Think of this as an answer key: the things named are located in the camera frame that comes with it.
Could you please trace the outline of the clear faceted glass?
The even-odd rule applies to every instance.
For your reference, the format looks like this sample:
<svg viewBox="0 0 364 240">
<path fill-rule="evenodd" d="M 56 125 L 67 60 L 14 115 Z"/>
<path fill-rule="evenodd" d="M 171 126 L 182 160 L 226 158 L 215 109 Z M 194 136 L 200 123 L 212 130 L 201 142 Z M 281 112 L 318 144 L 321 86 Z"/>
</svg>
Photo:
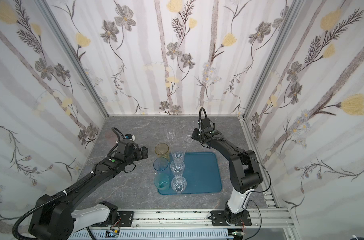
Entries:
<svg viewBox="0 0 364 240">
<path fill-rule="evenodd" d="M 175 177 L 182 176 L 185 170 L 184 161 L 174 160 L 170 163 L 170 170 Z"/>
<path fill-rule="evenodd" d="M 187 180 L 183 176 L 176 176 L 171 181 L 171 187 L 174 192 L 181 194 L 187 188 Z"/>
<path fill-rule="evenodd" d="M 168 140 L 172 140 L 175 138 L 175 134 L 176 134 L 176 127 L 172 124 L 167 124 L 164 126 L 164 131 L 166 134 L 166 138 Z"/>
<path fill-rule="evenodd" d="M 174 148 L 171 154 L 174 161 L 184 161 L 185 153 L 183 148 Z"/>
<path fill-rule="evenodd" d="M 195 129 L 195 127 L 186 127 L 185 128 L 185 138 L 184 138 L 184 141 L 186 143 L 191 143 L 191 142 L 194 141 L 193 138 L 192 138 L 192 134 L 194 132 L 194 129 Z"/>
</svg>

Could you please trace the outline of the yellow transparent glass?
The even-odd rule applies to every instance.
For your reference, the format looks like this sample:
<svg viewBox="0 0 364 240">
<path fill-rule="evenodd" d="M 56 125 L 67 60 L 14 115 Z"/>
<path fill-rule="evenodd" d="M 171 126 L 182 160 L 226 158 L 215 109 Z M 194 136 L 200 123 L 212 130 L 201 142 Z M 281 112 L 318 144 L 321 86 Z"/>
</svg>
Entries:
<svg viewBox="0 0 364 240">
<path fill-rule="evenodd" d="M 166 143 L 156 145 L 154 151 L 159 158 L 165 158 L 169 161 L 169 146 Z"/>
</svg>

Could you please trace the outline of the blue frosted glass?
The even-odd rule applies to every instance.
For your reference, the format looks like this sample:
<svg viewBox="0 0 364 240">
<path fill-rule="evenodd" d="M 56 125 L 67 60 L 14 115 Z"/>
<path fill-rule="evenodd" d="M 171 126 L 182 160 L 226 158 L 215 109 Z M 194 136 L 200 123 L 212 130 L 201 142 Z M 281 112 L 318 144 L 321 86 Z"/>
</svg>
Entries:
<svg viewBox="0 0 364 240">
<path fill-rule="evenodd" d="M 157 174 L 170 175 L 169 161 L 166 158 L 157 158 L 153 163 L 153 168 Z"/>
</svg>

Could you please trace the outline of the teal plastic tray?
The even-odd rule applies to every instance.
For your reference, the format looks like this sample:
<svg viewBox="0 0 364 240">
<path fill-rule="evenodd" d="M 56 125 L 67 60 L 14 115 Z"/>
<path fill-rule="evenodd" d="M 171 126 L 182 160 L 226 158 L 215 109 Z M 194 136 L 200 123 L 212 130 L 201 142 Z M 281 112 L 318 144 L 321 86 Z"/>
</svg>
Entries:
<svg viewBox="0 0 364 240">
<path fill-rule="evenodd" d="M 222 190 L 217 156 L 213 152 L 193 152 L 185 155 L 183 177 L 187 185 L 181 194 L 212 194 Z"/>
</svg>

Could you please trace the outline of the green frosted glass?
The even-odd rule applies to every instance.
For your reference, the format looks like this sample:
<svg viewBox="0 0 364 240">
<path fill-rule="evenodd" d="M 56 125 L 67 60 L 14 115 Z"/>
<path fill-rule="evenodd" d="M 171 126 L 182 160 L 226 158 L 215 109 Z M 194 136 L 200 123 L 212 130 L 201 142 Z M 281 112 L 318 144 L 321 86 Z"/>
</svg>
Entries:
<svg viewBox="0 0 364 240">
<path fill-rule="evenodd" d="M 166 191 L 169 189 L 170 182 L 169 176 L 164 173 L 156 174 L 154 177 L 154 185 L 160 191 Z"/>
</svg>

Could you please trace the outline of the pink transparent glass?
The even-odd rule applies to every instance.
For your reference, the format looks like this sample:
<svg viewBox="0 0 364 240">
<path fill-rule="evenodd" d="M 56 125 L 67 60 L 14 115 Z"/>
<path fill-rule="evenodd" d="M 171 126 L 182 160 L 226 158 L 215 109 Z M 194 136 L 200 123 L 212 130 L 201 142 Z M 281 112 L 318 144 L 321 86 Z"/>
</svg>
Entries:
<svg viewBox="0 0 364 240">
<path fill-rule="evenodd" d="M 113 141 L 116 141 L 117 140 L 117 135 L 116 135 L 116 133 L 113 130 L 108 130 L 105 133 L 105 137 L 108 140 L 113 140 Z"/>
</svg>

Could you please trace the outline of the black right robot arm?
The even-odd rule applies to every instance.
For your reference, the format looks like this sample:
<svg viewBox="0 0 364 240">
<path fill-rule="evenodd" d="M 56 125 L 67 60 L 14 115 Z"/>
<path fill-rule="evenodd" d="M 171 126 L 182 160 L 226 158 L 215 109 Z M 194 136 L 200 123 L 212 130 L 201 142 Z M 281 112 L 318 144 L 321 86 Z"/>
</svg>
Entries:
<svg viewBox="0 0 364 240">
<path fill-rule="evenodd" d="M 257 160 L 252 150 L 244 150 L 230 141 L 216 129 L 205 108 L 199 111 L 198 128 L 192 133 L 192 139 L 208 149 L 217 150 L 228 162 L 230 180 L 233 191 L 222 212 L 212 213 L 210 219 L 213 226 L 236 226 L 245 224 L 247 218 L 248 200 L 252 192 L 257 193 L 258 186 L 263 182 L 263 171 L 269 173 L 266 167 Z"/>
</svg>

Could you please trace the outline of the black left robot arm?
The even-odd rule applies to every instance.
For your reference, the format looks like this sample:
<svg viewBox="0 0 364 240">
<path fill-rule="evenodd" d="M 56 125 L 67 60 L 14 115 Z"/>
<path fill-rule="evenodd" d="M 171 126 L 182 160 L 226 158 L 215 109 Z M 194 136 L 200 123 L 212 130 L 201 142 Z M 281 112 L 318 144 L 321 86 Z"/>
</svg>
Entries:
<svg viewBox="0 0 364 240">
<path fill-rule="evenodd" d="M 12 234 L 18 240 L 27 239 L 19 232 L 20 224 L 31 217 L 28 232 L 31 240 L 66 240 L 73 232 L 83 229 L 75 217 L 79 204 L 105 182 L 125 171 L 129 165 L 145 160 L 148 148 L 135 143 L 131 134 L 124 135 L 118 128 L 112 128 L 117 142 L 92 171 L 70 187 L 50 196 L 40 197 L 35 207 L 23 214 L 13 225 Z"/>
</svg>

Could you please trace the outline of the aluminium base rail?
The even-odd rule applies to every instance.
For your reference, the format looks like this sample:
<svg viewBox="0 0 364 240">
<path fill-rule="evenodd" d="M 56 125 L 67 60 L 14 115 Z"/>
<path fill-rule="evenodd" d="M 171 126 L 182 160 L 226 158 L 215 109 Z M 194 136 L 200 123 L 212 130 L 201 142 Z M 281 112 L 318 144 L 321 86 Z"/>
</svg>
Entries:
<svg viewBox="0 0 364 240">
<path fill-rule="evenodd" d="M 300 236 L 287 209 L 247 210 L 246 223 L 236 226 L 213 226 L 210 216 L 223 210 L 123 210 L 120 219 L 92 230 L 227 230 L 233 240 L 298 240 Z"/>
</svg>

